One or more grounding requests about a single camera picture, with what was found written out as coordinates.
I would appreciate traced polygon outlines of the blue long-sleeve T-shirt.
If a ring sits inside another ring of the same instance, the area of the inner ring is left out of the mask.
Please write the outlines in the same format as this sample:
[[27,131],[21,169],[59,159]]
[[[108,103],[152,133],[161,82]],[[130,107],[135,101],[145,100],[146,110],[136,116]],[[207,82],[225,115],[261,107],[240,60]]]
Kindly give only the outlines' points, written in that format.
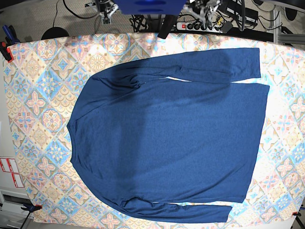
[[258,48],[184,52],[91,76],[67,124],[89,190],[131,217],[226,222],[257,159],[269,86]]

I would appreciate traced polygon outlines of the white power strip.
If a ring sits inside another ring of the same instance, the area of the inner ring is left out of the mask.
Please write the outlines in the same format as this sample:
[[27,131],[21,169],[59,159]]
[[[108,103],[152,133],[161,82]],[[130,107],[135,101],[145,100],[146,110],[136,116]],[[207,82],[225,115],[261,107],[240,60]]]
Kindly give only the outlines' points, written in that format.
[[175,28],[178,31],[223,33],[218,26],[208,26],[205,28],[202,23],[199,22],[177,22]]

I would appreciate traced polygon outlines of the patterned tile tablecloth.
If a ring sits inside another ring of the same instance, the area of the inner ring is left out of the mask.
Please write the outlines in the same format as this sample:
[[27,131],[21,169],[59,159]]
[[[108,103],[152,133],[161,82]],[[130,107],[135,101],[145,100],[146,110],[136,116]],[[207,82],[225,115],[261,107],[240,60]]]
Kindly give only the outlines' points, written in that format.
[[[177,224],[130,218],[100,202],[70,163],[67,122],[88,78],[114,64],[179,52],[255,47],[261,82],[270,86],[257,167],[247,196],[226,223]],[[10,47],[1,60],[10,135],[24,189],[42,209],[44,228],[73,225],[105,229],[241,229],[291,225],[305,198],[305,53],[220,35],[121,33],[50,39]]]

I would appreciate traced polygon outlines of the black round base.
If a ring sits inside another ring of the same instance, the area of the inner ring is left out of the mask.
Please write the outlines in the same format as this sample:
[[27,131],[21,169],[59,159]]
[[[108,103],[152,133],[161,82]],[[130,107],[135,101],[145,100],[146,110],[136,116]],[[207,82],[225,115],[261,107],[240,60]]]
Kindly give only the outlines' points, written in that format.
[[68,32],[61,27],[52,27],[45,31],[41,40],[55,39],[61,37],[69,37]]

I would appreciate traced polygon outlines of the red white label stickers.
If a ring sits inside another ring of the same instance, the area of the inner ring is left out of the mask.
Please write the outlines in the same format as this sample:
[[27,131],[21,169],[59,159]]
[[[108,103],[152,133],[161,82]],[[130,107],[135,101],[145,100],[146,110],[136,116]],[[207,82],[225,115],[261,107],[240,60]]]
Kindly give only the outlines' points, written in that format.
[[16,160],[12,157],[1,157],[0,167],[3,174],[9,174],[15,188],[24,188],[23,181],[17,168]]

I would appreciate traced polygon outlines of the black clamp lower left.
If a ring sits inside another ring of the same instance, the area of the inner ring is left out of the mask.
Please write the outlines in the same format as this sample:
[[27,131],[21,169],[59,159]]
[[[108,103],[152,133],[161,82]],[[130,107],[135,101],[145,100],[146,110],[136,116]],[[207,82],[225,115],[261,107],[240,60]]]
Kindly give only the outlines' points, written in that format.
[[38,211],[40,209],[42,209],[41,205],[32,205],[32,204],[26,204],[24,203],[23,206],[21,206],[22,210],[28,211],[30,213],[33,213],[35,211]]

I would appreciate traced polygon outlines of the red black clamp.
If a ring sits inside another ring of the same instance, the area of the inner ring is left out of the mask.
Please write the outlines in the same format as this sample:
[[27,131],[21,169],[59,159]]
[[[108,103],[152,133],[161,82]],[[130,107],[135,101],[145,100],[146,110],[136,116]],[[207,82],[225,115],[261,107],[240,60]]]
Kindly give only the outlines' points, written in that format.
[[5,42],[0,43],[0,52],[8,63],[13,61],[12,52]]

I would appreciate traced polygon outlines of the blue clamp upper left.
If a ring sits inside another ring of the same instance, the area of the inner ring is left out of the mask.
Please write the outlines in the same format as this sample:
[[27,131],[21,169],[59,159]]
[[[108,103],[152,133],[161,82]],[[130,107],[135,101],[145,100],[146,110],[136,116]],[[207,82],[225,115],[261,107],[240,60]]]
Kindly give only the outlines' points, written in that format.
[[7,41],[7,43],[9,45],[14,45],[17,43],[20,43],[20,40],[17,38],[15,29],[12,25],[7,26],[7,25],[3,25],[2,29],[4,30],[6,37],[5,40]]

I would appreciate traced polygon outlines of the black clamp lower right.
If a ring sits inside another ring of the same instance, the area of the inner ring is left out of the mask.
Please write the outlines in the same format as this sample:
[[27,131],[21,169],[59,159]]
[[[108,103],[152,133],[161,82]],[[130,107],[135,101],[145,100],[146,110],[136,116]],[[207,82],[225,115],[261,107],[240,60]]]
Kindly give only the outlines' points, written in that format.
[[300,217],[300,216],[301,216],[301,213],[300,213],[300,212],[294,212],[292,215],[293,215],[293,216],[296,216],[296,217]]

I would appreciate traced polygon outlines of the black support post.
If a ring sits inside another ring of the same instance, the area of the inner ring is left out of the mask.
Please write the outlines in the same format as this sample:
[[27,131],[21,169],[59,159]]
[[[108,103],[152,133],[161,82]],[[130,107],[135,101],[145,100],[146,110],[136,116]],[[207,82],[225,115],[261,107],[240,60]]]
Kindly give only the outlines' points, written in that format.
[[164,21],[162,23],[162,26],[160,28],[160,31],[158,33],[158,37],[161,39],[166,39],[168,34],[171,32],[171,29],[173,28],[174,24],[177,21],[177,15],[166,15],[164,18]]

